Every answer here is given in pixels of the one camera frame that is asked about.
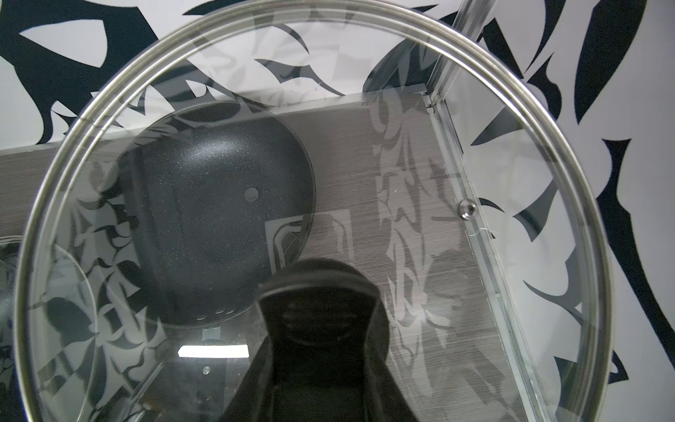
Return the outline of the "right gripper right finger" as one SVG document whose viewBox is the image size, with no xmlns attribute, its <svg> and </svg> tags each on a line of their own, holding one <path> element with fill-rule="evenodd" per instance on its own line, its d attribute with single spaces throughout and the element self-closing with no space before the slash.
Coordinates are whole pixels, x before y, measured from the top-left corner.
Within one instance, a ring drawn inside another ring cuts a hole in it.
<svg viewBox="0 0 675 422">
<path fill-rule="evenodd" d="M 364 404 L 367 421 L 418 421 L 376 344 L 364 346 Z"/>
</svg>

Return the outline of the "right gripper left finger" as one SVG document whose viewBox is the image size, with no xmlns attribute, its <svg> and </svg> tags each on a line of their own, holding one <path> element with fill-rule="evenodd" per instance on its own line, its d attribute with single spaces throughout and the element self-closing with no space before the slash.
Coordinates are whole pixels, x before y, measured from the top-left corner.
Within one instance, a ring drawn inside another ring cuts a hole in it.
<svg viewBox="0 0 675 422">
<path fill-rule="evenodd" d="M 275 411 L 276 384 L 274 341 L 267 336 L 219 421 L 279 421 Z"/>
</svg>

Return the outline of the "small glass pan lid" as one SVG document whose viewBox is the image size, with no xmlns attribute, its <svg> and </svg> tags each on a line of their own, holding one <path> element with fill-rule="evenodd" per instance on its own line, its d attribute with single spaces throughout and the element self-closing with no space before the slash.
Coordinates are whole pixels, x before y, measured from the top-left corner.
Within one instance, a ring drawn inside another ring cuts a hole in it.
<svg viewBox="0 0 675 422">
<path fill-rule="evenodd" d="M 279 421 L 367 421 L 368 340 L 418 421 L 526 421 L 432 126 L 441 55 L 464 69 L 450 111 L 549 412 L 597 417 L 612 323 L 599 209 L 547 73 L 522 82 L 488 51 L 494 8 L 213 1 L 115 69 L 47 170 L 19 260 L 35 282 L 58 246 L 91 284 L 105 361 L 93 421 L 219 421 L 267 336 Z M 296 230 L 272 224 L 272 275 L 249 309 L 166 325 L 134 283 L 117 162 L 156 121 L 223 101 L 302 142 L 313 222 L 298 256 Z"/>
</svg>

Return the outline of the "large glass pot lid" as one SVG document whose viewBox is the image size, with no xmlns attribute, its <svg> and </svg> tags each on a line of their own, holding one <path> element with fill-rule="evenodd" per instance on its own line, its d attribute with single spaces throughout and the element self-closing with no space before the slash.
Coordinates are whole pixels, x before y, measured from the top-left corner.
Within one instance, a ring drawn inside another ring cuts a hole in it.
<svg viewBox="0 0 675 422">
<path fill-rule="evenodd" d="M 56 246 L 38 280 L 19 271 L 21 240 L 1 239 L 3 418 L 93 421 L 105 390 L 105 361 L 91 284 Z"/>
</svg>

